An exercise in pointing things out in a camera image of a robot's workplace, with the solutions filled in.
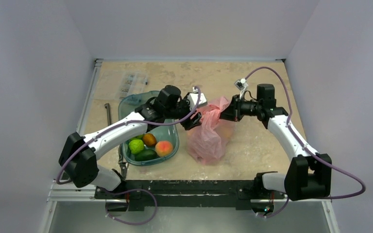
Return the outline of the pink plastic bag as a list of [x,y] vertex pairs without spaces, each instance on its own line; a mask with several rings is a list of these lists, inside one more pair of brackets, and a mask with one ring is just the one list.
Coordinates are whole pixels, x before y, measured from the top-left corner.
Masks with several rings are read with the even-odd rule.
[[187,132],[187,152],[203,165],[217,163],[225,154],[226,146],[234,134],[236,123],[220,118],[230,100],[222,96],[198,109],[201,125]]

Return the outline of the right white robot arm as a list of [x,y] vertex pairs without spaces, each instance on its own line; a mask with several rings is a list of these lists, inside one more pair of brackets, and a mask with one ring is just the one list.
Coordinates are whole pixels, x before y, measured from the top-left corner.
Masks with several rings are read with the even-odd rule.
[[241,121],[244,116],[257,117],[291,160],[286,174],[274,171],[257,173],[253,191],[258,197],[264,198],[272,190],[285,193],[293,201],[329,196],[331,158],[307,147],[306,141],[292,127],[287,111],[276,105],[272,84],[259,84],[255,100],[244,100],[234,95],[230,105],[220,114],[221,119],[234,122]]

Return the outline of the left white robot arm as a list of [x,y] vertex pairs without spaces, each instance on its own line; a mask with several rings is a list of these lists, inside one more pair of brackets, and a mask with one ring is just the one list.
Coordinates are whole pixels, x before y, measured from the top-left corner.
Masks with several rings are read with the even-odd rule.
[[92,184],[106,189],[112,198],[121,198],[125,194],[122,176],[98,165],[97,161],[129,139],[157,127],[181,124],[190,130],[199,126],[201,115],[197,110],[206,104],[206,97],[198,86],[181,97],[179,88],[167,85],[156,97],[149,98],[120,121],[86,135],[70,134],[58,160],[61,171],[56,183],[65,184],[61,176],[66,173],[68,182],[77,188]]

